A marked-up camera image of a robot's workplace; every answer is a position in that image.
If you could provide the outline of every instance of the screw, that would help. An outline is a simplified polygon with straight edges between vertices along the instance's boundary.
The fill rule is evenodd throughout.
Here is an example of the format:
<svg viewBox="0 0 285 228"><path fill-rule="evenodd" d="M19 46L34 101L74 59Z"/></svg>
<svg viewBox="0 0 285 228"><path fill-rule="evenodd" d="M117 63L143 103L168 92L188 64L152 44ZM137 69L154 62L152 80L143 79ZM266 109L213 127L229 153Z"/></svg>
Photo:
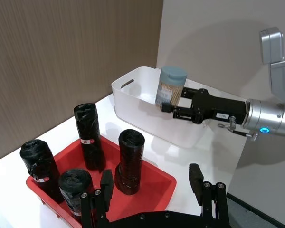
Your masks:
<svg viewBox="0 0 285 228"><path fill-rule="evenodd" d="M140 215L140 219L141 219L141 220L144 220L145 218L146 218L146 216L145 216L144 214L141 214L141 215Z"/></svg>
<svg viewBox="0 0 285 228"><path fill-rule="evenodd" d="M218 187L220 188L220 189L223 189L224 188L224 185L223 184L218 184Z"/></svg>
<svg viewBox="0 0 285 228"><path fill-rule="evenodd" d="M82 198L87 197L87 193L82 193L81 197L82 197Z"/></svg>

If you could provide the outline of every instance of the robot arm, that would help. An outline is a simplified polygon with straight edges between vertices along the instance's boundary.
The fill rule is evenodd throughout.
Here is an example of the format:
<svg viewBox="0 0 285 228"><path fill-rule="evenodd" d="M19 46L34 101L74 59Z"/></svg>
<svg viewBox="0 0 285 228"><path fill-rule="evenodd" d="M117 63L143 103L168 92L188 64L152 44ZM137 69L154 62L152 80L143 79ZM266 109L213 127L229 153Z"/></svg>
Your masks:
<svg viewBox="0 0 285 228"><path fill-rule="evenodd" d="M190 120L200 124L205 119L228 122L219 124L235 134L255 140L259 132L285 136L285 59L283 54L283 34L277 27L260 32L262 60L269 64L272 93L284 104L247 100L236 101L214 97L206 89L184 88L181 97L191 99L191 108L162 104L163 112L173 112L173 118ZM235 131L236 124L251 133Z"/></svg>

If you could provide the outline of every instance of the white wall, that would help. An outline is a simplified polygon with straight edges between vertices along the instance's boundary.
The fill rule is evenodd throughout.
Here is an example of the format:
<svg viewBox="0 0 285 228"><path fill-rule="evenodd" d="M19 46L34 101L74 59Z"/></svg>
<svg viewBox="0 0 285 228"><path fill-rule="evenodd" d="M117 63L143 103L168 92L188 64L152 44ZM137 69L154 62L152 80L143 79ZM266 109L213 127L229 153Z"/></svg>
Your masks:
<svg viewBox="0 0 285 228"><path fill-rule="evenodd" d="M157 67L179 66L194 81L277 101L258 37L272 26L285 37L285 0L164 0ZM285 224L285 138L247 142L229 192Z"/></svg>

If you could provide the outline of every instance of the blue lid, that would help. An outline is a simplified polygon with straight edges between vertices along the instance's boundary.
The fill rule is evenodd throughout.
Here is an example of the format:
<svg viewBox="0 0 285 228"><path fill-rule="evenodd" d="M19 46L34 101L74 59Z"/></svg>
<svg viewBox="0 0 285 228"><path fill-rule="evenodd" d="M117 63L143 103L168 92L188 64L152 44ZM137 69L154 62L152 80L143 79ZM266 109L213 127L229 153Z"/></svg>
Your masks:
<svg viewBox="0 0 285 228"><path fill-rule="evenodd" d="M161 69L160 81L171 86L184 86L187 72L174 66L164 66Z"/></svg>

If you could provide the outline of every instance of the red plastic tray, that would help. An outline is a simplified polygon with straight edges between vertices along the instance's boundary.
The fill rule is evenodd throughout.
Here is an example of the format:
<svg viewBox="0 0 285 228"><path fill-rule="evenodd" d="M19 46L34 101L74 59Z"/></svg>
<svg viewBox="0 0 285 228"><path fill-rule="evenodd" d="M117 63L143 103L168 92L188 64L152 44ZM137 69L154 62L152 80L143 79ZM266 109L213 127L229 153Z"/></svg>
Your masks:
<svg viewBox="0 0 285 228"><path fill-rule="evenodd" d="M101 137L101 143L106 157L106 169L111 169L114 174L115 168L120 161L119 146L104 137ZM54 158L60 174L74 168L86 169L79 139ZM99 188L102 174L98 171L89 172L95 189ZM40 197L43 204L47 204L58 217L63 218L69 225L75 228L81 227L80 223L72 217L65 202L57 204L35 184L32 177L27 179L26 184ZM175 186L176 180L174 177L148 162L142 161L140 190L138 193L128 196L114 186L107 217L110 221L115 221L140 212L165 210L170 202Z"/></svg>

